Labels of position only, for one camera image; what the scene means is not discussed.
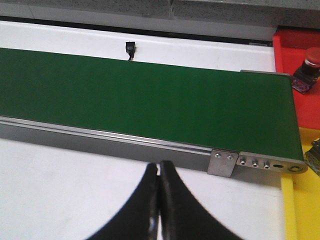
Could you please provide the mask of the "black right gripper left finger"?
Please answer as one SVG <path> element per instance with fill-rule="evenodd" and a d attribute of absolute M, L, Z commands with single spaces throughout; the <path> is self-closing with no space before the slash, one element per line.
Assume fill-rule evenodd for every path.
<path fill-rule="evenodd" d="M 158 168 L 149 163 L 136 189 L 113 218 L 90 240 L 156 240 L 158 237 Z"/>

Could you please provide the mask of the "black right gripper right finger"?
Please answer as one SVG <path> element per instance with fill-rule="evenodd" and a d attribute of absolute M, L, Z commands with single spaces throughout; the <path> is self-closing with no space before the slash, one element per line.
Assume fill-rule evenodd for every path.
<path fill-rule="evenodd" d="M 168 160 L 160 163 L 160 203 L 164 240 L 241 239 L 199 203 Z"/>

